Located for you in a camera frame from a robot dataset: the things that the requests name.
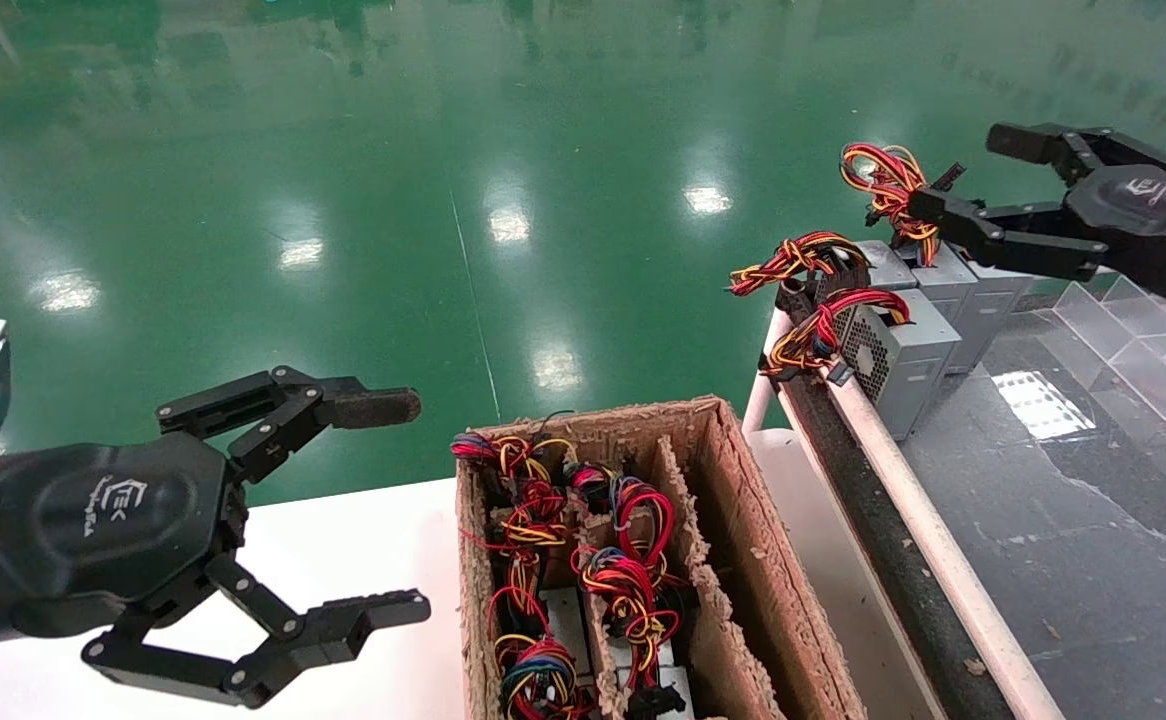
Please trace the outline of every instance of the gray power supply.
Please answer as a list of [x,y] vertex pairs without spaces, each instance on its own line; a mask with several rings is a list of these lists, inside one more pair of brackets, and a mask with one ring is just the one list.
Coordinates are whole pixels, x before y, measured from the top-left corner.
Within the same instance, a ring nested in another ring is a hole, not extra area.
[[840,354],[876,405],[891,436],[905,439],[929,404],[951,351],[961,342],[921,291],[899,291],[912,323],[886,327],[874,307],[854,307]]
[[957,323],[961,312],[972,288],[979,279],[970,272],[965,261],[948,247],[948,243],[939,243],[937,256],[934,256],[932,268],[913,268],[916,289],[925,293],[930,302],[943,313],[949,323]]
[[916,287],[916,275],[912,274],[907,263],[898,253],[879,240],[859,242],[858,247],[868,256],[871,270],[868,270],[868,284],[877,291],[911,291]]
[[979,279],[979,284],[972,287],[965,305],[961,307],[957,322],[953,323],[957,333],[961,333],[961,345],[951,351],[946,373],[968,373],[979,364],[996,333],[1005,327],[1005,320],[1014,305],[1032,286],[1032,275],[984,268],[972,260],[967,267]]

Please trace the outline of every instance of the floor line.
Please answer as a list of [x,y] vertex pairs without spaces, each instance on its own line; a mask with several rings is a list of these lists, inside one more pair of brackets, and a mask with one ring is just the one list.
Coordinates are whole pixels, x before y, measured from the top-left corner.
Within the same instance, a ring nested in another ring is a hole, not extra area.
[[472,264],[468,260],[468,243],[463,240],[463,225],[459,224],[459,207],[454,202],[454,188],[450,188],[450,210],[454,214],[454,229],[459,233],[459,250],[463,250],[463,270],[468,273],[468,291],[472,293],[472,312],[477,315],[477,337],[482,341],[482,357],[486,361],[486,375],[490,377],[490,394],[496,399],[496,419],[503,422],[503,411],[499,410],[499,389],[496,387],[496,372],[493,372],[490,365],[486,331],[482,328],[482,309],[477,307],[477,284],[472,279]]

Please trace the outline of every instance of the logo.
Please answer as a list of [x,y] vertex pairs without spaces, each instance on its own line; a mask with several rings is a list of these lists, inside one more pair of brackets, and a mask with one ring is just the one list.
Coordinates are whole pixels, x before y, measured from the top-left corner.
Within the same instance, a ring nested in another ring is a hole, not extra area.
[[127,518],[125,511],[142,505],[143,494],[147,491],[148,483],[140,483],[139,480],[126,478],[117,482],[115,475],[103,475],[103,480],[94,485],[94,491],[90,494],[90,501],[85,505],[85,537],[93,536],[100,513],[107,516],[108,523],[125,520]]
[[1151,197],[1147,200],[1147,207],[1156,208],[1156,202],[1159,202],[1160,196],[1165,195],[1166,181],[1137,179],[1136,181],[1126,182],[1126,191],[1136,197],[1150,195]]

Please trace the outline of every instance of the cardboard box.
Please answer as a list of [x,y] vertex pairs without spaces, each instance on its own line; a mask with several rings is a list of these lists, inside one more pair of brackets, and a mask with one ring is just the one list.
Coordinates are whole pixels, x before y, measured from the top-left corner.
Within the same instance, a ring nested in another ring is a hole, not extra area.
[[[541,427],[524,421],[475,432],[531,436]],[[725,401],[701,397],[557,415],[543,429],[575,442],[580,459],[612,468],[634,462],[638,477],[673,501],[676,524],[667,559],[679,576],[691,580],[701,606],[674,648],[687,659],[698,716],[865,719],[840,644]],[[458,488],[461,532],[482,537],[492,509],[464,462]],[[610,532],[605,519],[577,518],[580,541],[604,543]],[[501,720],[486,618],[496,579],[487,551],[463,537],[459,543],[468,719]],[[585,596],[583,611],[592,638],[605,637],[600,599]],[[589,642],[600,715],[620,720],[627,697],[614,678],[614,660],[599,646],[603,642]]]

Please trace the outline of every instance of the robotic arm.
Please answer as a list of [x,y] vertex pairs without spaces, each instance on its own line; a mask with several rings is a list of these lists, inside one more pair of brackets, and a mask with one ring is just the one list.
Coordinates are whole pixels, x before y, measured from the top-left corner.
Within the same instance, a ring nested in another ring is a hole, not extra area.
[[1051,165],[1062,202],[989,208],[922,187],[908,214],[982,265],[1087,281],[1100,265],[1166,299],[1166,156],[1112,132],[999,123],[986,149]]
[[[8,404],[0,322],[0,424]],[[0,641],[111,629],[80,651],[112,680],[260,707],[304,670],[354,660],[374,630],[431,615],[416,590],[345,597],[295,611],[236,561],[245,483],[258,483],[326,427],[409,422],[413,389],[367,391],[280,366],[155,411],[161,436],[124,447],[75,445],[0,456]],[[250,425],[227,447],[205,439]],[[143,637],[226,594],[268,638],[239,660]]]

